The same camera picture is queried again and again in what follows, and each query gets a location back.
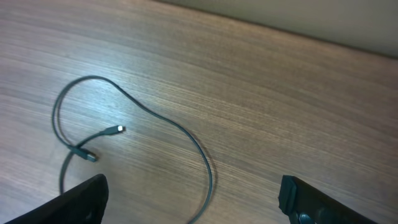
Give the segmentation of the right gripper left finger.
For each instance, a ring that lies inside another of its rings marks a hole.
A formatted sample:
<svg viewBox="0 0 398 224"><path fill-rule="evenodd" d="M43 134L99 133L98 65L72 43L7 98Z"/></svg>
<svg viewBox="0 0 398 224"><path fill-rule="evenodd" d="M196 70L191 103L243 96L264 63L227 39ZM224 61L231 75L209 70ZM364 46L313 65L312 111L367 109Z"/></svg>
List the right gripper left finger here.
<svg viewBox="0 0 398 224"><path fill-rule="evenodd" d="M109 189L98 174L6 224L101 224Z"/></svg>

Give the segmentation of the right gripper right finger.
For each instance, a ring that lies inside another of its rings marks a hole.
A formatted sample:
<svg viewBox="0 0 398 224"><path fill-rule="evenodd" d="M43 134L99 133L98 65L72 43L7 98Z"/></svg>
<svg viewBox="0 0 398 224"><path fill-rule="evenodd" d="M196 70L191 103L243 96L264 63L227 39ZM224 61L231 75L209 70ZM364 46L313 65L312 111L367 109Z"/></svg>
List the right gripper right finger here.
<svg viewBox="0 0 398 224"><path fill-rule="evenodd" d="M291 224L376 224L292 175L282 177L278 199Z"/></svg>

